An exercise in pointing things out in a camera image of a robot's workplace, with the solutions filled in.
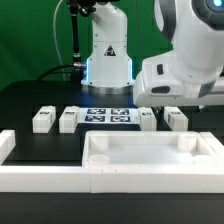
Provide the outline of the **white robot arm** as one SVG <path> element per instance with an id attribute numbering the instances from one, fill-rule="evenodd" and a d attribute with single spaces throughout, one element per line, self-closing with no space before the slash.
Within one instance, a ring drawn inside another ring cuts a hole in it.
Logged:
<path id="1" fill-rule="evenodd" d="M 156 25 L 172 49 L 144 59 L 136 77 L 126 15 L 108 0 L 94 6 L 83 87 L 101 94 L 131 88 L 138 107 L 224 105 L 224 0 L 154 0 Z"/>

